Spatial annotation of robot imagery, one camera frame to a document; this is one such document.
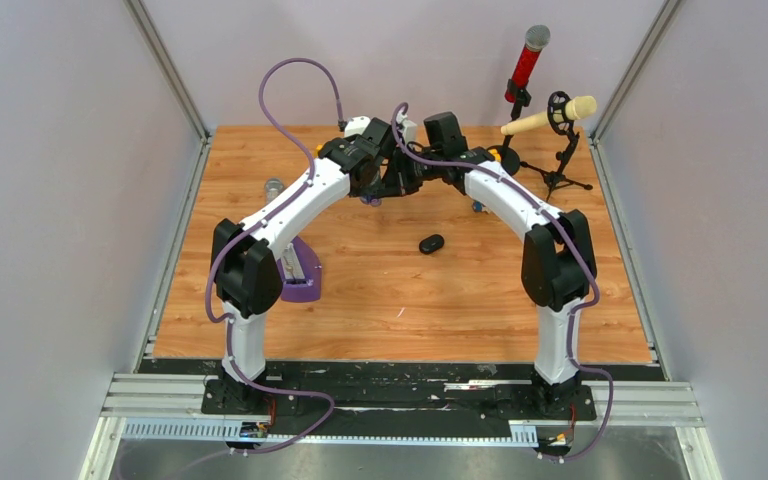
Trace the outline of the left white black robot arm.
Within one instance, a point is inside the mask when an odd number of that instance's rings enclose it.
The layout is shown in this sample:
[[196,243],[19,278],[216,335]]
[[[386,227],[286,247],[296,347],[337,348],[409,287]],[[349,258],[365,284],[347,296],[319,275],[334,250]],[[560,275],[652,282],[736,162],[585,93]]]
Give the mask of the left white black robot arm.
[[380,198],[381,164],[394,165],[396,141],[416,136],[416,123],[406,118],[390,125],[354,117],[343,136],[310,154],[305,172],[275,199],[238,223],[224,219],[215,227],[206,298],[222,303],[222,315],[211,318],[226,328],[220,380],[239,411],[258,411],[266,394],[278,391],[262,380],[266,317],[286,280],[279,257],[335,202],[347,196]]

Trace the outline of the black earbud charging case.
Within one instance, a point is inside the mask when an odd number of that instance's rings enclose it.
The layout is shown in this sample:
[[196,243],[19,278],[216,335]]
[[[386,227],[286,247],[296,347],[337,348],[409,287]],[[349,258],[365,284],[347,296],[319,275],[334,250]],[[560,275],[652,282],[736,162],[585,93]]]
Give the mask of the black earbud charging case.
[[440,234],[432,234],[418,243],[418,250],[423,255],[430,255],[445,245],[445,239]]

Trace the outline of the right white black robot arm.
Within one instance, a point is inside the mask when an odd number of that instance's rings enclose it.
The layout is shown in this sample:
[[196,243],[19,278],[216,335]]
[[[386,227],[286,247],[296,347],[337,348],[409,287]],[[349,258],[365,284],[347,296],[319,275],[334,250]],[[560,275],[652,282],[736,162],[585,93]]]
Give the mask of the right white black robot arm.
[[439,178],[488,206],[522,242],[521,282],[538,313],[531,403],[540,415],[556,417],[572,404],[587,370],[577,359],[581,314],[601,299],[588,219],[539,199],[484,148],[446,155],[447,134],[461,134],[450,112],[426,125],[429,151],[413,150],[404,132],[408,109],[400,103],[390,119],[397,159],[413,163],[421,179]]

